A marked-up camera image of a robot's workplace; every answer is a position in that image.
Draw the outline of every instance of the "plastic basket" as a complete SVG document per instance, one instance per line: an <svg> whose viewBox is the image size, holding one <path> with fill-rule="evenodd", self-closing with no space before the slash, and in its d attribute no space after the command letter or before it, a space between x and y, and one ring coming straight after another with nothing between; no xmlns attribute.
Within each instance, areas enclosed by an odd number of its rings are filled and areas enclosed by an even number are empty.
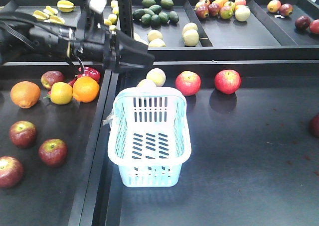
<svg viewBox="0 0 319 226"><path fill-rule="evenodd" d="M186 99L175 88L127 88L113 102L108 156L128 187L178 182L191 154Z"/></svg>

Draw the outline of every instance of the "orange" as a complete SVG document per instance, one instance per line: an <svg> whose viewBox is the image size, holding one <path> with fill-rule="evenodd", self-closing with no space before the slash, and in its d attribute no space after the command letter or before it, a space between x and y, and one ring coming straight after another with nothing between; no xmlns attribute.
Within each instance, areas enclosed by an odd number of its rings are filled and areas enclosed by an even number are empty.
<svg viewBox="0 0 319 226"><path fill-rule="evenodd" d="M25 109L35 105L39 101L40 95L40 87L29 81L22 81L15 84L10 92L13 103Z"/></svg>
<svg viewBox="0 0 319 226"><path fill-rule="evenodd" d="M71 85L64 82L57 82L53 84L50 99L55 104L68 104L72 100Z"/></svg>
<svg viewBox="0 0 319 226"><path fill-rule="evenodd" d="M99 84L93 78L78 78L73 85L73 98L78 102L89 103L97 97L99 89Z"/></svg>

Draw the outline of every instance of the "green avocado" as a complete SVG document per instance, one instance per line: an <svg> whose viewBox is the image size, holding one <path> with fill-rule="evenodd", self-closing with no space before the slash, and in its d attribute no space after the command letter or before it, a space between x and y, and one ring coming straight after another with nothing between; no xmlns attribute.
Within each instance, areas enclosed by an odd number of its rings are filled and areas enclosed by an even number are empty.
<svg viewBox="0 0 319 226"><path fill-rule="evenodd" d="M174 6L174 2L172 0L161 0L160 5L165 9L171 9Z"/></svg>
<svg viewBox="0 0 319 226"><path fill-rule="evenodd" d="M152 27L159 27L160 26L160 17L157 14L154 14L151 17L151 26Z"/></svg>
<svg viewBox="0 0 319 226"><path fill-rule="evenodd" d="M145 14L144 9L142 8L136 9L133 12L133 19L140 20L144 14Z"/></svg>
<svg viewBox="0 0 319 226"><path fill-rule="evenodd" d="M166 24L169 21L168 14L165 12L159 13L159 18L160 18L160 23L161 24Z"/></svg>
<svg viewBox="0 0 319 226"><path fill-rule="evenodd" d="M151 18L152 18L152 16L150 14L146 13L141 17L141 23L143 25L149 25L151 23Z"/></svg>
<svg viewBox="0 0 319 226"><path fill-rule="evenodd" d="M168 17L172 23L178 23L179 21L179 16L175 11L169 12Z"/></svg>
<svg viewBox="0 0 319 226"><path fill-rule="evenodd" d="M159 14L161 12L161 6L158 4L153 4L151 7L149 7L149 9L155 14Z"/></svg>
<svg viewBox="0 0 319 226"><path fill-rule="evenodd" d="M145 8L149 8L149 7L151 7L153 4L156 4L156 1L155 1L155 0L142 0L142 5L143 5Z"/></svg>

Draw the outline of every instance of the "metal pole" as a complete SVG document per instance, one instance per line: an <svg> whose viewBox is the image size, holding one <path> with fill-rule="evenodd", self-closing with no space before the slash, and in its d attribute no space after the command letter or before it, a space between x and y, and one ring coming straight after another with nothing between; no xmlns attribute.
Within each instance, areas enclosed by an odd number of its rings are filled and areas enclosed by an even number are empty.
<svg viewBox="0 0 319 226"><path fill-rule="evenodd" d="M132 0L118 0L121 31L133 37Z"/></svg>

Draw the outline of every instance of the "red pepper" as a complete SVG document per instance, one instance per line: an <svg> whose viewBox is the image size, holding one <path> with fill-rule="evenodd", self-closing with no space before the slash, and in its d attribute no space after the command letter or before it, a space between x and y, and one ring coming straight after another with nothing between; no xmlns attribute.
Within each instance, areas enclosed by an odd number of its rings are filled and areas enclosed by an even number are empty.
<svg viewBox="0 0 319 226"><path fill-rule="evenodd" d="M101 74L99 73L98 70L94 69L94 68L90 68L90 67L84 67L84 73L79 74L77 76L77 78L81 78L84 76L88 76L93 78L95 81L99 82Z"/></svg>
<svg viewBox="0 0 319 226"><path fill-rule="evenodd" d="M51 90L46 94L44 98L51 98Z"/></svg>
<svg viewBox="0 0 319 226"><path fill-rule="evenodd" d="M77 79L78 79L78 78L77 78L77 75L75 75L75 77L74 77L70 82L68 82L68 84L73 87L73 85L74 85L74 83L75 83L75 81L76 81Z"/></svg>

